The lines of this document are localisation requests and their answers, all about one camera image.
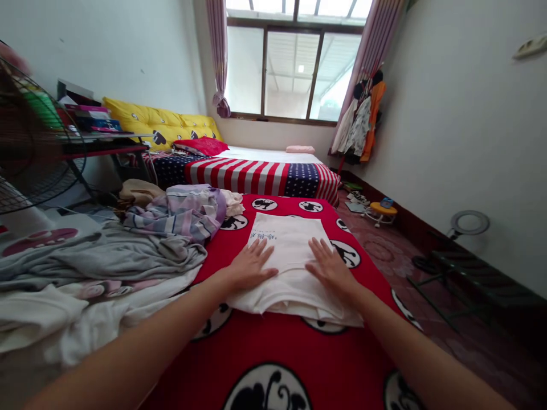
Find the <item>yellow headboard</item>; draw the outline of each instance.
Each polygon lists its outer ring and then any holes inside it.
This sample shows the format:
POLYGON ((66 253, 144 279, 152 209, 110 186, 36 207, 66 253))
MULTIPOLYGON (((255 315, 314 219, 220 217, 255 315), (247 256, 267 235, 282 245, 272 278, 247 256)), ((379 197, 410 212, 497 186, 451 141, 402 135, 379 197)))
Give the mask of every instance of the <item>yellow headboard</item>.
POLYGON ((124 131, 154 134, 154 137, 143 138, 143 141, 150 142, 155 151, 170 150, 176 140, 209 137, 223 141, 211 117, 182 115, 107 97, 103 98, 103 105, 111 111, 112 118, 120 122, 124 131))

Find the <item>hand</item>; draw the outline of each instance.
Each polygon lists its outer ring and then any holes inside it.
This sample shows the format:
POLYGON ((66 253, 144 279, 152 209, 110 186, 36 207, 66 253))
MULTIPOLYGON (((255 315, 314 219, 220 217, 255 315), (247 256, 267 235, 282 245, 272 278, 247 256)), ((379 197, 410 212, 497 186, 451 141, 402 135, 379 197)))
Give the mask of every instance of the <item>hand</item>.
POLYGON ((245 246, 229 266, 219 270, 217 274, 227 280, 230 292, 254 288, 278 274, 274 268, 262 269, 274 251, 274 247, 264 250, 266 243, 266 239, 255 240, 250 246, 245 246))
POLYGON ((329 245, 321 239, 313 238, 308 242, 317 264, 307 263, 306 269, 314 275, 323 286, 331 290, 342 301, 351 301, 361 284, 352 273, 336 250, 331 251, 329 245))

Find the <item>red bedsheet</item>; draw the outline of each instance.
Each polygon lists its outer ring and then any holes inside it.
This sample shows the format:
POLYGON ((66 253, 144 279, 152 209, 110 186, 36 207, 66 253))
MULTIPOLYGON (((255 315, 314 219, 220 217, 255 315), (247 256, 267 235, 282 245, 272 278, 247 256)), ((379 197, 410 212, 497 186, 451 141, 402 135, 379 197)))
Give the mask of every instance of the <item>red bedsheet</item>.
MULTIPOLYGON (((207 246, 209 255, 193 286, 228 265, 243 248, 256 212, 318 218, 356 279, 417 325, 327 201, 244 195, 243 204, 244 214, 227 220, 207 246)), ((348 328, 274 313, 252 315, 221 304, 164 373, 142 408, 420 406, 366 326, 348 328)))

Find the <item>electrical outlet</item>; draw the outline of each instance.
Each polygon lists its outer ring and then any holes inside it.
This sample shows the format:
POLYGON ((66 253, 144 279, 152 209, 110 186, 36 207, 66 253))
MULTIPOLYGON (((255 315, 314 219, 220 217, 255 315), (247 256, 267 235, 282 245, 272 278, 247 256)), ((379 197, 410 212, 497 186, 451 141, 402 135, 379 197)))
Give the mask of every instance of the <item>electrical outlet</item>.
POLYGON ((536 38, 528 40, 513 56, 514 59, 519 60, 534 54, 539 54, 547 50, 547 33, 543 33, 536 38))

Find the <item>star pattern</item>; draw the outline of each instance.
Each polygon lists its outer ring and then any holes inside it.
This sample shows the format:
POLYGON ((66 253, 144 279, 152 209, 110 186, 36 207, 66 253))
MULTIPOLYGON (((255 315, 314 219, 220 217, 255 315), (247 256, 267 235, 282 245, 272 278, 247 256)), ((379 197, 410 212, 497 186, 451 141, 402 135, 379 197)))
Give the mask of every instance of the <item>star pattern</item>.
POLYGON ((186 181, 184 167, 190 162, 200 161, 212 157, 202 157, 198 155, 186 155, 184 157, 163 157, 154 161, 154 169, 158 175, 158 180, 166 185, 188 184, 186 181))
POLYGON ((290 164, 285 185, 285 196, 315 198, 319 173, 315 164, 290 164))

